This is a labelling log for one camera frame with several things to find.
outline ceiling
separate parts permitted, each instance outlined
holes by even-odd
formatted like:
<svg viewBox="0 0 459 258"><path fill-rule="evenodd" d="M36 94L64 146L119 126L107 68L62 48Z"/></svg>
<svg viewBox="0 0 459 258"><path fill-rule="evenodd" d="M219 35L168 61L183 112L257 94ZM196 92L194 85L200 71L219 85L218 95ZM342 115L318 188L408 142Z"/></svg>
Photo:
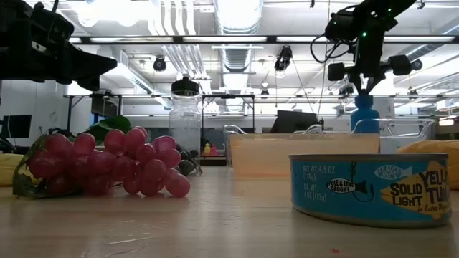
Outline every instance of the ceiling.
<svg viewBox="0 0 459 258"><path fill-rule="evenodd" d="M113 6L121 0L113 0ZM328 22L329 13L338 11L348 5L359 3L355 0L316 0L314 8L310 8L310 1L295 0L264 0L262 9L262 19L260 34L262 35L320 35L323 34ZM51 1L44 2L47 7L51 7ZM419 2L406 10L397 17L399 24L387 35L441 35L448 29L459 25L459 1L426 1L423 9L418 9ZM103 14L91 14L98 18L98 22L93 27L84 27L79 22L79 14L87 15L87 4L84 1L61 1L58 12L63 14L75 25L74 37L77 36L129 36L129 35L151 35L148 30L148 19L153 16L152 3L147 0L127 1L121 13L110 14L108 8ZM194 1L194 26L198 34L216 34L212 0ZM172 10L172 24L175 21L175 11ZM135 17L138 21L131 27L124 27L119 24L117 19L120 16ZM323 71L332 62L345 62L351 64L352 55L346 54L335 61L330 61L326 65L314 61L310 52L309 44L293 44L293 63L285 71L284 78L275 76L274 61L282 45L265 44L263 49L255 50L252 58L247 87L250 92L260 93L262 83L268 83L271 94L294 95L303 94L303 87L306 93L312 95L337 93L340 87L335 82L329 82ZM96 52L94 46L87 48L79 46L85 51ZM170 62L167 69L163 72L156 72L152 64L157 55L164 55L160 45L115 45L109 46L112 52L124 51L129 56L129 65L132 70L142 76L154 87L169 87L169 84L176 80L177 72ZM324 53L331 46L317 44L314 52L318 57L323 57ZM382 59L396 54L407 54L421 44L386 44L383 49ZM219 61L218 50L211 49L211 45L203 44L200 46L202 59L208 75L210 76L212 90L222 87L222 66ZM387 83L382 83L374 91L375 94L391 95L406 94L409 87L418 87L420 94L441 94L442 92L457 93L459 90L459 44L446 44L435 51L428 53L420 59L424 67L418 72L412 72L410 76L389 77L390 82L394 82L394 88L388 87ZM435 86L430 86L423 90L429 83L439 82ZM138 91L124 76L118 71L113 70L103 76L102 87L111 89L113 92L136 94Z"/></svg>

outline blue label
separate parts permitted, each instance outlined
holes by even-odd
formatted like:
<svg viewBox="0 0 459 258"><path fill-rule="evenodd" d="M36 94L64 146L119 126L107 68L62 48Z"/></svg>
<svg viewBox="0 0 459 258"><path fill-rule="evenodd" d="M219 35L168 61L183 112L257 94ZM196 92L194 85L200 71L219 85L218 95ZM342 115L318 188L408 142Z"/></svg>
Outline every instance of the blue label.
<svg viewBox="0 0 459 258"><path fill-rule="evenodd" d="M295 206L385 221L448 220L446 161L292 161Z"/></svg>

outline yellow object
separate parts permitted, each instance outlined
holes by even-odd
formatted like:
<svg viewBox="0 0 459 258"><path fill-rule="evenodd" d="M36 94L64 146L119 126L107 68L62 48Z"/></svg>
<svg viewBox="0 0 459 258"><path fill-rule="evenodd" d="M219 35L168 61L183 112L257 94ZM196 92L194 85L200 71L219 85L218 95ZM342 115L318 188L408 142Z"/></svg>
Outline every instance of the yellow object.
<svg viewBox="0 0 459 258"><path fill-rule="evenodd" d="M401 147L398 153L447 153L450 188L459 190L459 140L424 140Z"/></svg>
<svg viewBox="0 0 459 258"><path fill-rule="evenodd" d="M204 155L210 155L210 144L206 143L206 147L204 147Z"/></svg>
<svg viewBox="0 0 459 258"><path fill-rule="evenodd" d="M17 154L0 154L0 186L10 186L13 184L14 169L16 169L22 157L24 156ZM23 166L19 172L30 176L33 183L39 182L31 175L29 169L26 169L26 166Z"/></svg>

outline table surface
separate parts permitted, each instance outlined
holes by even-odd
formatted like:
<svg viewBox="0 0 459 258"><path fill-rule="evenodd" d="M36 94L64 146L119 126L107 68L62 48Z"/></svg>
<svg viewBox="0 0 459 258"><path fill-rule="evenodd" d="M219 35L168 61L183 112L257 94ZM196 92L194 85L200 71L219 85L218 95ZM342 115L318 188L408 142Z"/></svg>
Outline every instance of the table surface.
<svg viewBox="0 0 459 258"><path fill-rule="evenodd" d="M29 200L0 188L0 257L456 257L451 224L376 229L292 209L290 183L234 180L226 168L191 177L187 198L73 196Z"/></svg>

